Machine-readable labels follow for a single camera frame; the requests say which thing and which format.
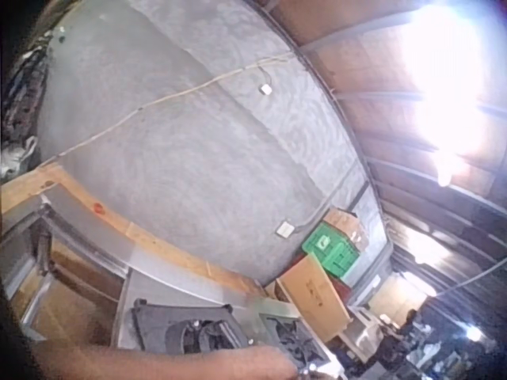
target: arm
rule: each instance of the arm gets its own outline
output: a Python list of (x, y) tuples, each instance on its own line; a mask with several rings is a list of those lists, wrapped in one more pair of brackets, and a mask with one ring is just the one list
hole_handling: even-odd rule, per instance
[(43, 342), (33, 351), (48, 379), (289, 380), (296, 376), (292, 362), (267, 346), (168, 356)]

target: ceiling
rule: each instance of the ceiling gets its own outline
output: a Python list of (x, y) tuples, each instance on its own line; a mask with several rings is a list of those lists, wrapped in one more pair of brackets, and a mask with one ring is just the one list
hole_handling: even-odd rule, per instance
[[(457, 12), (473, 12), (480, 27), (484, 74), (473, 108), (481, 142), (458, 154), (459, 172), (441, 187), (438, 148), (421, 128), (425, 98), (403, 51), (407, 25), (429, 3), (257, 0), (252, 5), (292, 40), (333, 97), (374, 184), (395, 244), (395, 268), (416, 273), (441, 292), (507, 257), (507, 33), (500, 7), (491, 12), (492, 7), (477, 10), (474, 2), (453, 2)], [(459, 116), (447, 121), (461, 123)], [(425, 250), (429, 257), (440, 250), (441, 258), (417, 264), (414, 255), (425, 260)], [(428, 305), (450, 318), (497, 329), (507, 323), (507, 301), (498, 295), (506, 285), (504, 266)]]

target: hand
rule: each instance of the hand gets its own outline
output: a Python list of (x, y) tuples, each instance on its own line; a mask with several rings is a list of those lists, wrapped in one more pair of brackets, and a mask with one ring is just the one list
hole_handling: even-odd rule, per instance
[(214, 352), (224, 366), (231, 366), (234, 378), (251, 380), (292, 380), (297, 378), (294, 363), (278, 348), (253, 346)]

